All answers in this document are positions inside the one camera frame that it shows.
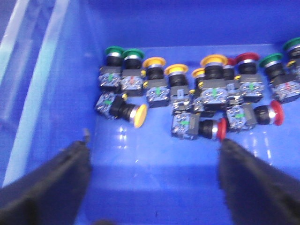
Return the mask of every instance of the yellow terminal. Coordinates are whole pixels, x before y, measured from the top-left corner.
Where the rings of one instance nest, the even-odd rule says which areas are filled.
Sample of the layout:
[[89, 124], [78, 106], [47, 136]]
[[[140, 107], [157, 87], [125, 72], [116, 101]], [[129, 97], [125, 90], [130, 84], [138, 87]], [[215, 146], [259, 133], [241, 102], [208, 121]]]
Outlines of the yellow terminal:
[[123, 94], [123, 95], [122, 95], [122, 99], [124, 99], [125, 101], [127, 101], [127, 99], [128, 99], [127, 94]]
[[226, 65], [228, 59], [224, 55], [219, 55], [219, 54], [208, 55], [203, 60], [201, 60], [200, 65], [202, 67], [205, 67], [207, 64], [211, 62], [222, 63], [223, 65]]
[[169, 74], [171, 74], [173, 72], [183, 72], [183, 73], [186, 73], [187, 71], [188, 71], [187, 65], [184, 65], [184, 64], [173, 64], [173, 65], [168, 66], [165, 69], [165, 74], [169, 75]]
[[296, 62], [295, 60], [289, 61], [286, 65], [286, 67], [292, 66], [295, 62]]
[[141, 75], [142, 75], [142, 77], [146, 76], [146, 71], [144, 69], [141, 70]]
[[188, 93], [189, 93], [190, 95], [193, 95], [193, 94], [195, 94], [195, 91], [196, 91], [195, 89], [192, 89], [192, 90], [189, 90]]
[[201, 88], [203, 87], [203, 84], [204, 84], [203, 81], [199, 82], [199, 83], [198, 83], [198, 88], [201, 89]]
[[135, 114], [134, 126], [135, 128], [140, 128], [141, 125], [144, 123], [146, 116], [147, 116], [148, 108], [146, 104], [141, 105]]
[[154, 65], [154, 64], [159, 64], [163, 67], [165, 65], [165, 59], [162, 57], [151, 57], [151, 58], [146, 59], [144, 61], [144, 63], [142, 64], [142, 66], [144, 68], [148, 68], [149, 66]]
[[143, 87], [144, 89], [146, 89], [146, 88], [148, 87], [148, 81], [145, 81], [145, 82], [142, 84], [142, 87]]
[[240, 75], [236, 75], [234, 79], [238, 81], [240, 79]]

